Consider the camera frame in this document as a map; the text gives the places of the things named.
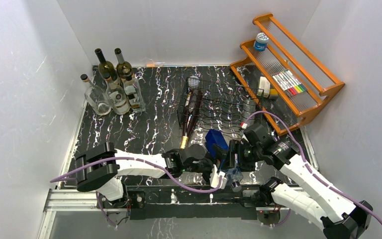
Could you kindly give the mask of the blue clear glass bottle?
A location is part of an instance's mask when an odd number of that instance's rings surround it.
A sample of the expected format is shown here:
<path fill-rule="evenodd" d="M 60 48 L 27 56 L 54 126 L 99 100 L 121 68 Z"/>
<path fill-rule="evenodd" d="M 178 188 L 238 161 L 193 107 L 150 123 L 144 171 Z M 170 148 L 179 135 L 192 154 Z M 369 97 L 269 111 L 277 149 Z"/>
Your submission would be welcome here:
<path fill-rule="evenodd" d="M 243 175 L 238 167 L 229 168 L 229 145 L 226 143 L 221 131 L 210 129 L 205 136 L 206 149 L 212 158 L 216 160 L 219 171 L 223 171 L 227 176 L 226 186 L 230 186 L 233 192 L 242 190 L 241 180 Z"/>

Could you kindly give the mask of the clear bottle black gold label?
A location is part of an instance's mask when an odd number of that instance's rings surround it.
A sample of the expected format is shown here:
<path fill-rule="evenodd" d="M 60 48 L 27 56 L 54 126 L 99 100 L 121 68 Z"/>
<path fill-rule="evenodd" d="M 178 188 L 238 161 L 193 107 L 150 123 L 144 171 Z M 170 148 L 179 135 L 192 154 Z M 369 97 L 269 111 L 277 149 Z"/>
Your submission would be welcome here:
<path fill-rule="evenodd" d="M 133 77 L 132 75 L 126 76 L 123 86 L 133 112 L 144 112 L 145 102 L 141 94 L 141 88 L 138 79 L 136 77 Z"/>

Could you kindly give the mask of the green silver-foil wine bottle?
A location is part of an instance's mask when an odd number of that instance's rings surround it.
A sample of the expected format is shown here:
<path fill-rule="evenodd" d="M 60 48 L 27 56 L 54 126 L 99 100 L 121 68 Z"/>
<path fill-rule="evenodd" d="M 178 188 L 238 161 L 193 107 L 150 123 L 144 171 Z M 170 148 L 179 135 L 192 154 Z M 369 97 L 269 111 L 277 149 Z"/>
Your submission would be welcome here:
<path fill-rule="evenodd" d="M 121 78 L 121 80 L 125 81 L 126 77 L 133 75 L 132 66 L 128 61 L 124 59 L 120 48 L 115 48 L 114 52 L 118 60 L 118 64 L 116 66 L 116 72 Z"/>

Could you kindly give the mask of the clear bottle white gold label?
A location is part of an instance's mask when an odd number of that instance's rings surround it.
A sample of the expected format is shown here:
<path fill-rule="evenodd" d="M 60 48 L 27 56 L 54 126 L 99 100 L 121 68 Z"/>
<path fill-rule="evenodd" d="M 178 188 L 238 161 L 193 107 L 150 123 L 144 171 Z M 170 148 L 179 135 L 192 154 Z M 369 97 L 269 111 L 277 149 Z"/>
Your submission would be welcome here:
<path fill-rule="evenodd" d="M 87 74 L 81 74 L 80 79 L 87 85 L 85 99 L 98 116 L 105 116 L 112 110 L 108 95 L 99 86 L 95 85 Z"/>

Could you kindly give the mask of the dark green white-label wine bottle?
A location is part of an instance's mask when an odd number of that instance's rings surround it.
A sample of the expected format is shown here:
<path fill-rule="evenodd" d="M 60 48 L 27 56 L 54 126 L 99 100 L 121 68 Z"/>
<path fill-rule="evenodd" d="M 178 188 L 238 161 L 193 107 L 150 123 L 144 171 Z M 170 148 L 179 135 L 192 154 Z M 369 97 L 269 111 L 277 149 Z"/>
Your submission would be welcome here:
<path fill-rule="evenodd" d="M 100 73 L 100 75 L 104 77 L 105 73 L 109 73 L 112 80 L 116 81 L 118 79 L 118 76 L 114 68 L 114 65 L 110 61 L 107 61 L 105 59 L 103 52 L 100 48 L 95 49 L 95 54 L 99 60 L 98 72 Z"/>

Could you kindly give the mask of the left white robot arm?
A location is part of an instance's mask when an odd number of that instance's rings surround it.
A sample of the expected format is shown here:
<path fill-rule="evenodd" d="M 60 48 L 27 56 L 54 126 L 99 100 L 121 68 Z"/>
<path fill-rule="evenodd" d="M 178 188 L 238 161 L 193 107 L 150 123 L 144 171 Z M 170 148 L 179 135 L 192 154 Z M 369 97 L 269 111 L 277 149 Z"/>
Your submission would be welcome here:
<path fill-rule="evenodd" d="M 116 207 L 125 206 L 129 199 L 118 176 L 175 180 L 184 171 L 207 174 L 211 189 L 205 190 L 205 193 L 211 193 L 215 188 L 224 189 L 227 182 L 225 172 L 217 169 L 205 148 L 199 144 L 145 155 L 117 150 L 112 142 L 105 142 L 77 154 L 75 167 L 79 192 L 97 191 Z"/>

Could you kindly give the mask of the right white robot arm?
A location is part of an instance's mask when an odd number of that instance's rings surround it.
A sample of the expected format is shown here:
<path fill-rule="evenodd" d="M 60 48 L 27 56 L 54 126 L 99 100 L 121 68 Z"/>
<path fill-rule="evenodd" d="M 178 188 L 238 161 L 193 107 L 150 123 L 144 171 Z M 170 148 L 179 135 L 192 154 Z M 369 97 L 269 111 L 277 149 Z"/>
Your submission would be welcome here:
<path fill-rule="evenodd" d="M 334 189 L 302 158 L 302 151 L 289 137 L 274 140 L 260 124 L 241 125 L 243 138 L 232 140 L 227 160 L 243 172 L 263 161 L 293 179 L 303 190 L 300 193 L 277 177 L 271 177 L 252 195 L 244 195 L 254 203 L 266 206 L 280 204 L 319 227 L 328 239 L 358 239 L 369 227 L 372 206 L 367 201 L 352 202 Z"/>

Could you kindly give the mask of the dark red gold-foil wine bottle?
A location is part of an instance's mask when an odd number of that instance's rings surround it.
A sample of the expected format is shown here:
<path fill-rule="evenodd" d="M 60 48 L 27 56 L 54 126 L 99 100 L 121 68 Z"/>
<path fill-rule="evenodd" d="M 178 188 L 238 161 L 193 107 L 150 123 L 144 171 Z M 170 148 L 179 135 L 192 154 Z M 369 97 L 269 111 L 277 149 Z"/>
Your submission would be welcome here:
<path fill-rule="evenodd" d="M 188 93 L 183 111 L 183 132 L 180 149 L 185 149 L 193 128 L 198 120 L 202 101 L 202 91 L 193 89 Z"/>

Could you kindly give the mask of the orange wooden shelf rack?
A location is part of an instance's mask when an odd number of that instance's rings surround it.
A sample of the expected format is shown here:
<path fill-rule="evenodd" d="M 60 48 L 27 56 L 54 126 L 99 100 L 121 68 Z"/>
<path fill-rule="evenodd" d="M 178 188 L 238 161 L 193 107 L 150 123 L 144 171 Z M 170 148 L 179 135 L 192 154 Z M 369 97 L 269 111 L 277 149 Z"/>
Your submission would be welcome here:
<path fill-rule="evenodd" d="M 296 123 L 289 123 L 288 129 L 299 129 L 313 121 L 345 83 L 325 67 L 273 14 L 257 16 L 253 24 L 269 38 L 267 49 L 257 52 L 253 47 L 253 39 L 242 42 L 240 48 L 246 53 L 246 58 L 232 63 L 230 69 L 239 82 L 248 87 L 238 67 L 254 65 L 292 111 Z M 286 93 L 273 78 L 273 72 L 278 70 L 289 70 L 307 91 L 296 96 Z"/>

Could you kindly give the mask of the yellow black small item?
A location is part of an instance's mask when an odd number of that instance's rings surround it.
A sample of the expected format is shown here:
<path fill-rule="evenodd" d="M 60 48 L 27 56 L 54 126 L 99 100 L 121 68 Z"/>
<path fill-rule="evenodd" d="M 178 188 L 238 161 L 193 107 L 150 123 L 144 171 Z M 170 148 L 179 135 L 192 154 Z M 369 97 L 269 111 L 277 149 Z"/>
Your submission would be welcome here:
<path fill-rule="evenodd" d="M 279 97 L 278 91 L 276 89 L 270 89 L 269 99 L 276 100 Z"/>

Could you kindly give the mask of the white small box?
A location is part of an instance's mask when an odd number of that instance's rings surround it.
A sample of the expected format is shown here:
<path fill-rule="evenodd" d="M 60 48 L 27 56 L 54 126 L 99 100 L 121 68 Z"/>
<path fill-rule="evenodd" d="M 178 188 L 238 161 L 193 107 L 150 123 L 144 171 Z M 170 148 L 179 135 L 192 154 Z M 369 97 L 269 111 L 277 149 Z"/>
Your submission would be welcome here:
<path fill-rule="evenodd" d="M 256 95 L 258 97 L 263 96 L 264 98 L 268 98 L 270 95 L 270 88 L 271 88 L 271 84 L 269 80 L 266 77 L 261 76 L 258 81 Z"/>

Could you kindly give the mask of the pack of coloured markers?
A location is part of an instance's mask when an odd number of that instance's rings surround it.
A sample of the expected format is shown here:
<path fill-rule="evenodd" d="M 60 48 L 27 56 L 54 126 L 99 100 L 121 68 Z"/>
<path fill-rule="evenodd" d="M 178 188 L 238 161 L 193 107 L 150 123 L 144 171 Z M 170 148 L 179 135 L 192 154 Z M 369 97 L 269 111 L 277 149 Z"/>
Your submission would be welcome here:
<path fill-rule="evenodd" d="M 288 97 L 307 92 L 307 88 L 294 76 L 290 70 L 284 70 L 272 75 L 272 78 L 280 86 Z"/>

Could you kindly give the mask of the small clear plastic cup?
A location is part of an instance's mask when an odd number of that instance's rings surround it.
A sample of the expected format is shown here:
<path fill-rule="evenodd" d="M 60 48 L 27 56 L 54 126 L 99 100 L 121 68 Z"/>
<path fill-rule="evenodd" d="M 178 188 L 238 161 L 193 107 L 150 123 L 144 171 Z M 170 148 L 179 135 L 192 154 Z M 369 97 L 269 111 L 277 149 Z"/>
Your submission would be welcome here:
<path fill-rule="evenodd" d="M 189 89 L 198 89 L 200 85 L 200 78 L 196 75 L 192 75 L 187 79 Z"/>

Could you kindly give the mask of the blue white lidded jar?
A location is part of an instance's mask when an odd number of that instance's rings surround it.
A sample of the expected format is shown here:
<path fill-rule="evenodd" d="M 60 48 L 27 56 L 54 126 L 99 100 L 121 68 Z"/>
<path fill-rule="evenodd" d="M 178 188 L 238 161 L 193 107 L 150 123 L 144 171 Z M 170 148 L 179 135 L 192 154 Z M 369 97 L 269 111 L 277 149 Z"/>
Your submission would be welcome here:
<path fill-rule="evenodd" d="M 254 49 L 258 52 L 265 51 L 269 41 L 270 39 L 265 33 L 258 33 L 254 41 Z"/>

